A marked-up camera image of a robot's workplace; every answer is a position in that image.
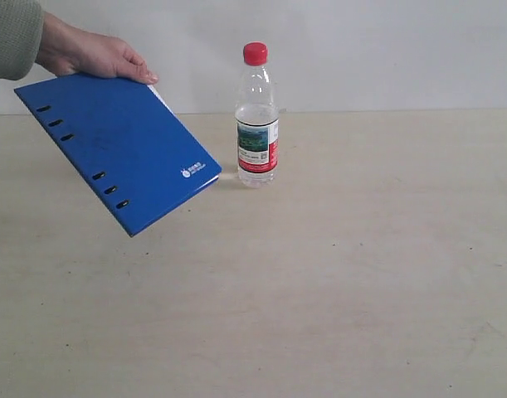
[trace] water bottle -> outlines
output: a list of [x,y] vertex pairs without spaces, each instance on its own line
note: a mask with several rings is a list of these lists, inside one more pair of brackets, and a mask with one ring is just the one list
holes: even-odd
[[275,104],[275,87],[266,68],[266,44],[247,44],[243,56],[245,68],[235,109],[238,177],[247,187],[263,187],[275,176],[279,110]]

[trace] wall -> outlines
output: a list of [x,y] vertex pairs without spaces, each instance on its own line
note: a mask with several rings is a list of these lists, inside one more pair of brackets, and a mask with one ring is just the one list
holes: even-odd
[[[247,41],[266,41],[289,111],[507,107],[507,0],[43,0],[89,30],[122,36],[161,75],[179,113],[228,112]],[[0,81],[12,92],[50,77]]]

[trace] sleeve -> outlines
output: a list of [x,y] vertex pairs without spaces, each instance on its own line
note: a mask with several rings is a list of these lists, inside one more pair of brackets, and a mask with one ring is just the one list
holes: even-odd
[[43,17],[35,0],[0,0],[0,79],[28,74],[39,52]]

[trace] notebook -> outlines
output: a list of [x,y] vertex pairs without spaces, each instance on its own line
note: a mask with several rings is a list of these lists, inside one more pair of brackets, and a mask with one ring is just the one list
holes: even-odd
[[75,74],[15,93],[129,236],[222,172],[153,86]]

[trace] hand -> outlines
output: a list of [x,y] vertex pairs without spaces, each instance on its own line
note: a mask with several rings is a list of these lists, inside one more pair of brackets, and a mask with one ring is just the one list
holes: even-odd
[[125,41],[82,31],[48,12],[36,63],[57,76],[85,72],[103,78],[124,77],[146,85],[158,81]]

